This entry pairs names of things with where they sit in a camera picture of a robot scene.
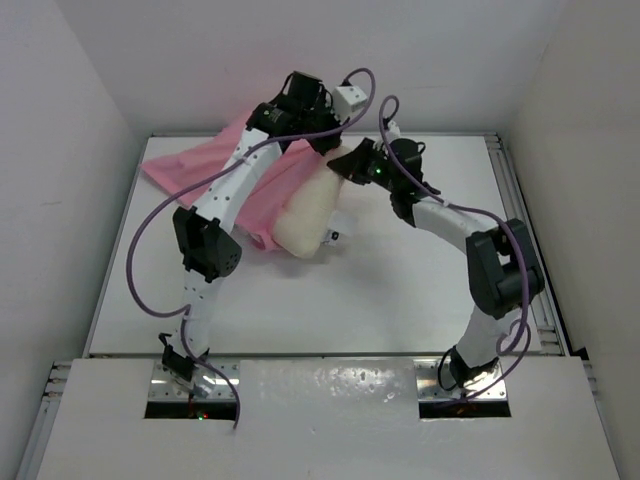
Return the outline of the cream pillow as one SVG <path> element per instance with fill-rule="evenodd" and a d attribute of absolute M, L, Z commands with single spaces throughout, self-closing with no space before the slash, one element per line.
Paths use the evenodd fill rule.
<path fill-rule="evenodd" d="M 309 259 L 325 242 L 335 242 L 333 234 L 351 236 L 356 227 L 353 215 L 337 208 L 343 179 L 327 163 L 351 152 L 342 145 L 319 160 L 285 204 L 272 227 L 275 243 L 295 257 Z"/>

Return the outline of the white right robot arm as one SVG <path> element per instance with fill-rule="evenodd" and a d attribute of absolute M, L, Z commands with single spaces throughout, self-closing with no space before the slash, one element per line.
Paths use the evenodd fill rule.
<path fill-rule="evenodd" d="M 354 184 L 383 188 L 400 220 L 465 255 L 474 308 L 463 336 L 440 362 L 449 369 L 454 387 L 462 389 L 491 372 L 499 355 L 512 351 L 530 332 L 526 319 L 510 328 L 500 323 L 514 311 L 526 313 L 545 280 L 527 225 L 445 201 L 423 178 L 425 149 L 425 143 L 408 138 L 389 144 L 366 138 L 327 166 Z"/>

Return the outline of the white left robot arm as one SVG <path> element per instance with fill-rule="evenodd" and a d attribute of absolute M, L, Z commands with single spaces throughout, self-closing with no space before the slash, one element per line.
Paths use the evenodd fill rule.
<path fill-rule="evenodd" d="M 366 109 L 369 99 L 349 78 L 327 89 L 316 77 L 291 73 L 272 100 L 251 112 L 220 176 L 190 208 L 175 210 L 185 305 L 176 332 L 164 341 L 162 365 L 180 383 L 193 384 L 209 352 L 213 303 L 242 256 L 231 232 L 259 180 L 294 141 L 307 141 L 319 154 L 338 147 L 342 131 Z"/>

